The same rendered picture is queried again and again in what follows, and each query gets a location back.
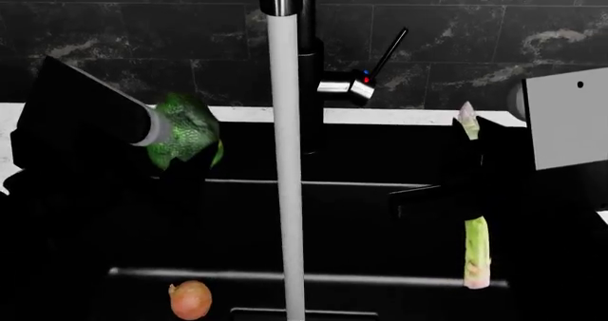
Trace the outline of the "green broccoli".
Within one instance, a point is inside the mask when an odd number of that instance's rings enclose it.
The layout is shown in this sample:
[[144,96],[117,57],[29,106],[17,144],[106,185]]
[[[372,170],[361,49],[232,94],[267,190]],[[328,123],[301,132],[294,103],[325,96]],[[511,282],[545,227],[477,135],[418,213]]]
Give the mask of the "green broccoli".
[[167,141],[146,146],[148,157],[159,169],[168,169],[173,160],[190,161],[209,147],[216,147],[210,167],[222,160],[219,121],[199,97],[170,92],[154,110],[170,123]]

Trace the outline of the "white water stream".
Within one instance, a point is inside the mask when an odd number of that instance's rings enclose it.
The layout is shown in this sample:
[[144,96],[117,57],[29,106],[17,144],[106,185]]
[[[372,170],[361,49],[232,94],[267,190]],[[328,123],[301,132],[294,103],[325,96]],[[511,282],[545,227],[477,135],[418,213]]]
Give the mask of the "white water stream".
[[287,321],[305,321],[297,17],[267,17]]

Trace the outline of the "green asparagus spear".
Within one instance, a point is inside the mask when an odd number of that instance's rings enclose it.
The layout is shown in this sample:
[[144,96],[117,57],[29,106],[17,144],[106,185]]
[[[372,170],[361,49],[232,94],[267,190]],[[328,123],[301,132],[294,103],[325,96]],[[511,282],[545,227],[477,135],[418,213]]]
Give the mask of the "green asparagus spear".
[[[463,104],[457,121],[469,142],[479,139],[481,130],[477,114],[470,102]],[[490,286],[490,242],[488,224],[483,216],[468,217],[465,222],[464,286],[471,290]]]

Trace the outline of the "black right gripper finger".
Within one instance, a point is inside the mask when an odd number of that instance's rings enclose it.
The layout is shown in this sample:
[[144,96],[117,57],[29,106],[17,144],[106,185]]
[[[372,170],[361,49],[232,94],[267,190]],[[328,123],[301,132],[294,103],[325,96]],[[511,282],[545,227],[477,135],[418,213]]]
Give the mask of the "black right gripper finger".
[[389,194],[397,220],[473,220],[484,215],[481,199],[458,186],[423,186]]
[[478,134],[472,140],[463,124],[452,120],[450,169],[459,185],[469,190],[481,190],[492,176],[497,124],[483,117],[476,117],[474,121]]

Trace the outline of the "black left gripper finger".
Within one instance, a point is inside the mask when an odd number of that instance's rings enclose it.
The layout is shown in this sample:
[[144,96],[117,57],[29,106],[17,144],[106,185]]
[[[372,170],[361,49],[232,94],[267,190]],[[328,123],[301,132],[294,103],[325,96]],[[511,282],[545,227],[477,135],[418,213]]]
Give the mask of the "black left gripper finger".
[[162,171],[159,180],[163,183],[176,183],[183,179],[183,169],[185,162],[179,158],[174,158],[169,162],[169,166]]
[[184,164],[182,177],[185,180],[197,183],[203,182],[213,162],[213,149],[206,148]]

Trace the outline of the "black sink basin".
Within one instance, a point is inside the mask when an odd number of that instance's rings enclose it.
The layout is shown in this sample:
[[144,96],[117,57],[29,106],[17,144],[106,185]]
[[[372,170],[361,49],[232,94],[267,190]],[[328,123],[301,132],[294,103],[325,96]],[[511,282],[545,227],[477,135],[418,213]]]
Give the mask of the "black sink basin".
[[[205,321],[286,321],[274,129],[224,123],[223,161],[204,186],[202,235],[185,255],[155,248],[109,272],[145,300],[124,316],[172,320],[166,288],[197,279]],[[437,186],[451,126],[329,124],[302,158],[306,321],[517,321],[502,270],[463,285],[460,220],[397,220],[389,194]]]

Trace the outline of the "brown onion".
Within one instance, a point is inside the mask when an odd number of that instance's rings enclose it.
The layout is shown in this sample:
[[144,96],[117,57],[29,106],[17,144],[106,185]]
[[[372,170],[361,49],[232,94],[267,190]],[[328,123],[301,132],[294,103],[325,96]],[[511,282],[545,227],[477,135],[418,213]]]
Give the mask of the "brown onion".
[[172,312],[181,320],[195,321],[204,317],[211,309],[212,294],[198,280],[188,280],[168,289]]

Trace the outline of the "black kitchen faucet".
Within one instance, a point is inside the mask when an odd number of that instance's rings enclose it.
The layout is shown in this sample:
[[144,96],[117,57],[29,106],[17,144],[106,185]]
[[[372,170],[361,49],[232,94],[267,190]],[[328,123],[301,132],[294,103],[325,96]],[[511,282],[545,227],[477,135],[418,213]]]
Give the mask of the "black kitchen faucet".
[[326,72],[324,45],[316,35],[315,0],[259,0],[260,9],[273,17],[297,18],[298,83],[301,151],[319,152],[323,143],[323,108],[327,101],[352,97],[353,75]]

